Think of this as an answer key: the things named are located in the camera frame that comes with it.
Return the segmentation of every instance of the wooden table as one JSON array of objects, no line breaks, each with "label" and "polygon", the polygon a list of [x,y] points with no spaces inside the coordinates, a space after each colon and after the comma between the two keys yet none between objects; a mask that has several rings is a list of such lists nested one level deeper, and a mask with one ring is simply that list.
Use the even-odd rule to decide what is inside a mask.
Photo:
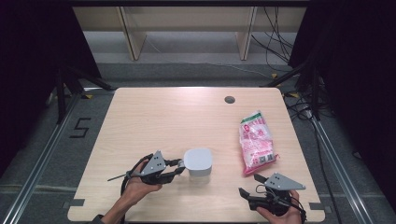
[{"label": "wooden table", "polygon": [[[227,96],[235,102],[226,103]],[[279,155],[259,174],[269,177],[279,172],[306,185],[299,193],[307,219],[322,221],[324,212],[309,206],[320,200],[279,90],[211,87],[118,89],[75,195],[84,204],[71,206],[69,219],[86,221],[104,214],[120,197],[122,182],[107,180],[124,174],[149,153],[161,150],[165,159],[173,160],[182,159],[190,148],[208,147],[213,155],[208,184],[191,182],[185,170],[132,207],[126,220],[264,222],[238,191],[254,193],[260,184],[253,176],[242,175],[245,164],[238,132],[242,118],[257,109],[268,123]]]}]

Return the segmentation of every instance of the gray floor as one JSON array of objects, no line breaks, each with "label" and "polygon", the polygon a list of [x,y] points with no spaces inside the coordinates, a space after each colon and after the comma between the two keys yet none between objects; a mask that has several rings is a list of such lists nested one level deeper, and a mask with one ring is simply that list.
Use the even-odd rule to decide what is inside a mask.
[{"label": "gray floor", "polygon": [[[271,81],[272,74],[281,76],[288,70],[284,62],[274,54],[252,41],[248,59],[240,61],[238,48],[231,33],[150,33],[139,61],[132,62],[122,33],[86,33],[94,58],[103,80],[115,87],[149,86],[242,86],[258,87]],[[265,43],[264,34],[255,36]],[[284,34],[292,42],[295,34]],[[279,88],[292,91],[296,78],[282,83]],[[95,87],[81,80],[85,87]],[[78,182],[106,111],[112,99],[111,92],[90,91],[90,97],[78,100],[61,138],[56,145],[45,170],[35,186],[35,192],[26,205],[19,223],[70,223],[67,219],[67,204],[76,192]],[[287,105],[295,105],[300,99],[286,97]],[[321,110],[330,115],[328,109]],[[84,138],[70,138],[82,134],[75,130],[78,119],[89,130]],[[0,217],[16,199],[21,186],[28,179],[43,148],[46,147],[57,120],[56,101],[52,101],[42,114],[32,132],[27,147],[21,150],[0,179]],[[321,116],[332,145],[339,156],[350,181],[356,188],[373,223],[396,223],[396,215],[374,182],[362,161],[352,155],[354,150],[347,135],[334,116]],[[316,184],[322,204],[327,209],[323,223],[338,223],[338,209],[342,223],[359,223],[352,206],[340,185],[329,160],[322,152],[324,171],[320,171],[320,157],[314,129],[307,120],[293,119],[294,129],[303,149],[308,167]]]}]

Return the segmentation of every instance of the plastic bag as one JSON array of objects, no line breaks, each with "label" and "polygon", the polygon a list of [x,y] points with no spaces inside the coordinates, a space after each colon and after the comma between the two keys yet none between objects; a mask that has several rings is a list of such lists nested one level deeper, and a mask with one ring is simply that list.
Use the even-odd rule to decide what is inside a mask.
[{"label": "plastic bag", "polygon": [[260,110],[242,119],[239,126],[239,143],[246,165],[245,175],[250,175],[276,160],[272,135]]}]

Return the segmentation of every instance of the aluminum rail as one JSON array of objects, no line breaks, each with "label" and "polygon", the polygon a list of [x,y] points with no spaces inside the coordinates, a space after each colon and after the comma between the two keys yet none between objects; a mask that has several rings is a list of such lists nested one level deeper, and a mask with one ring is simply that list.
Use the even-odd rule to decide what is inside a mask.
[{"label": "aluminum rail", "polygon": [[42,176],[51,158],[52,152],[56,148],[62,136],[62,133],[64,132],[64,127],[69,121],[71,117],[70,115],[72,114],[73,109],[75,108],[80,97],[81,96],[79,94],[75,94],[71,98],[71,101],[67,106],[64,119],[59,124],[56,124],[48,143],[44,147],[43,152],[35,163],[35,167],[29,174],[29,177],[21,188],[21,191],[15,199],[14,203],[9,207],[6,217],[2,222],[3,224],[16,224],[20,220],[26,205],[29,203],[31,196],[35,191],[35,186],[37,185],[38,180]]},{"label": "aluminum rail", "polygon": [[315,128],[318,130],[318,137],[324,146],[324,152],[327,156],[327,159],[334,170],[334,173],[340,182],[340,185],[346,195],[346,198],[349,200],[349,203],[352,207],[353,212],[355,213],[356,218],[361,224],[371,224],[374,223],[372,217],[369,214],[369,211],[359,195],[356,187],[352,183],[352,180],[349,178],[347,174],[347,170],[345,169],[343,163],[341,163],[340,158],[338,157],[334,147],[332,146],[332,142],[327,136],[324,128],[319,120],[315,118],[312,119]]}]

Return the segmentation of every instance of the hand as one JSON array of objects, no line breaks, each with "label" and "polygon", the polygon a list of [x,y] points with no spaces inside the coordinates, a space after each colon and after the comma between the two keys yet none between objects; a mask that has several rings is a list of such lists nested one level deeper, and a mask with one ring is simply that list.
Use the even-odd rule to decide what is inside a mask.
[{"label": "hand", "polygon": [[[299,206],[298,201],[300,200],[300,195],[294,189],[290,191],[290,194],[292,197],[291,202]],[[257,207],[256,211],[260,213],[260,215],[265,217],[271,224],[301,224],[302,223],[300,211],[294,207],[290,207],[288,212],[281,217],[275,216],[270,211],[262,207]]]},{"label": "hand", "polygon": [[[140,163],[136,170],[140,171],[145,162],[145,160]],[[122,193],[121,197],[116,201],[113,207],[102,217],[102,222],[104,223],[118,223],[120,219],[125,215],[125,213],[140,200],[142,200],[147,194],[160,190],[163,185],[148,185],[142,182],[140,177],[132,177],[125,191]]]}]

